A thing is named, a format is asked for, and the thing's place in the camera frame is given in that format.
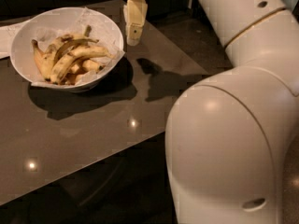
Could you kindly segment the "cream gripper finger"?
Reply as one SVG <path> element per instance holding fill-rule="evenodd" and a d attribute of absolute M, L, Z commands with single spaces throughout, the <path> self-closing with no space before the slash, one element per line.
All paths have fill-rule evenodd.
<path fill-rule="evenodd" d="M 128 0 L 123 7 L 126 40 L 129 46 L 136 46 L 140 42 L 147 11 L 146 0 Z"/>

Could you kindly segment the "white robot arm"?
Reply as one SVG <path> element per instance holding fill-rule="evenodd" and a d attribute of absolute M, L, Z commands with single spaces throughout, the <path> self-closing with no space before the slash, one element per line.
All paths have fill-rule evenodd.
<path fill-rule="evenodd" d="M 199 0 L 233 69 L 181 94 L 165 128 L 178 224 L 281 224 L 298 132 L 299 25 L 281 0 Z"/>

